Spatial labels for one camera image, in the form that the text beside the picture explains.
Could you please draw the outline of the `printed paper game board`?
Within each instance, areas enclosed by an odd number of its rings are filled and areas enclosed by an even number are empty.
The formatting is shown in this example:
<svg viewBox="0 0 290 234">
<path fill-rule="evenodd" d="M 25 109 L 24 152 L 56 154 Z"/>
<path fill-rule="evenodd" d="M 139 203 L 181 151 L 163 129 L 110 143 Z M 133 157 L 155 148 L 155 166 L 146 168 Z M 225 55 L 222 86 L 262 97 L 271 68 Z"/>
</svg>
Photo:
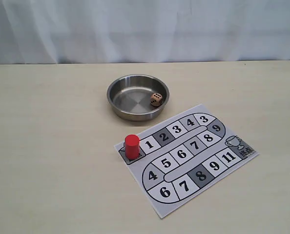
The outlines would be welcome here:
<svg viewBox="0 0 290 234">
<path fill-rule="evenodd" d="M 138 134 L 140 153 L 115 150 L 154 210 L 164 218 L 258 155 L 200 104 Z"/>
</svg>

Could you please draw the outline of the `wooden die black pips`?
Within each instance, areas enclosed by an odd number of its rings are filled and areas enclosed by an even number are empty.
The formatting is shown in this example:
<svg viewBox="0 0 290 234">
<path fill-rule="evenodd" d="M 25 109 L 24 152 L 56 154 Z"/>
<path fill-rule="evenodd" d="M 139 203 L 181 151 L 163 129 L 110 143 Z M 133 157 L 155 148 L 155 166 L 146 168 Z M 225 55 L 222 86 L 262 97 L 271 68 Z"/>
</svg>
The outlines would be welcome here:
<svg viewBox="0 0 290 234">
<path fill-rule="evenodd" d="M 163 96 L 160 93 L 153 93 L 150 97 L 150 104 L 152 106 L 158 107 L 163 102 Z"/>
</svg>

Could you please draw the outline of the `red cylinder game piece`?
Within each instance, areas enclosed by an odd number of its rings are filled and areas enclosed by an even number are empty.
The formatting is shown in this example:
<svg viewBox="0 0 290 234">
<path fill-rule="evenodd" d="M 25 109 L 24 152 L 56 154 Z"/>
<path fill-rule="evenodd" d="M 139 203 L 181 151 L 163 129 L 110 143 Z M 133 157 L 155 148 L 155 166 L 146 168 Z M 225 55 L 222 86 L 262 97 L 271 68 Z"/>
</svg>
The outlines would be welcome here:
<svg viewBox="0 0 290 234">
<path fill-rule="evenodd" d="M 135 160 L 140 153 L 140 139 L 135 134 L 127 135 L 124 139 L 125 156 L 129 160 Z"/>
</svg>

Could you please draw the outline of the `white curtain backdrop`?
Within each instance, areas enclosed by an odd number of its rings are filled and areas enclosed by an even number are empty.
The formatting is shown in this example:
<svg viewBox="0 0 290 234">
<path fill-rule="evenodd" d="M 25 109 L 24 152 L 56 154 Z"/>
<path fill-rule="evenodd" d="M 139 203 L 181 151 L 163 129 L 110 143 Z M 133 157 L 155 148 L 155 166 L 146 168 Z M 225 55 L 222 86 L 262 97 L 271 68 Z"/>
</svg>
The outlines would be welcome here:
<svg viewBox="0 0 290 234">
<path fill-rule="evenodd" d="M 0 0 L 0 64 L 290 60 L 290 0 Z"/>
</svg>

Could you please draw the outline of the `stainless steel round bowl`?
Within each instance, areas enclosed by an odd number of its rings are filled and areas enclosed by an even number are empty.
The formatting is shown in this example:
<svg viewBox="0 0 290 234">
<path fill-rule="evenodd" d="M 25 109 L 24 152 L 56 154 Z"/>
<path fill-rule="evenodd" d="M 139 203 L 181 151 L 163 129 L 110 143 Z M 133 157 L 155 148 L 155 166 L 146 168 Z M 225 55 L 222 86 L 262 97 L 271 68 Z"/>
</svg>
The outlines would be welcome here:
<svg viewBox="0 0 290 234">
<path fill-rule="evenodd" d="M 153 106 L 154 93 L 162 95 L 160 106 Z M 107 89 L 107 100 L 114 113 L 124 120 L 148 121 L 156 118 L 169 100 L 169 89 L 160 79 L 144 74 L 126 75 L 114 80 Z"/>
</svg>

